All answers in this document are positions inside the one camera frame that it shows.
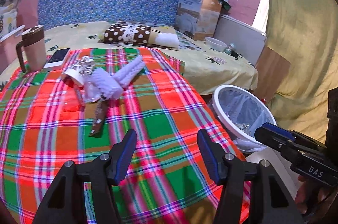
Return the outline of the right hand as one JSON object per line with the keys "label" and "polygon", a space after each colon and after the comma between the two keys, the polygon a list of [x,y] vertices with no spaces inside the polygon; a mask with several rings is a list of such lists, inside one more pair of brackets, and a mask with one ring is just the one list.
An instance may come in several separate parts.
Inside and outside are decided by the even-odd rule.
{"label": "right hand", "polygon": [[299,182],[301,182],[301,186],[297,190],[297,194],[294,199],[297,209],[300,211],[301,214],[311,212],[311,210],[308,209],[308,203],[310,198],[313,197],[315,193],[317,193],[317,200],[315,204],[319,211],[315,214],[323,217],[327,213],[337,196],[337,187],[322,187],[318,189],[318,186],[316,186],[315,182],[311,179],[308,179],[302,175],[299,175],[297,179]]}

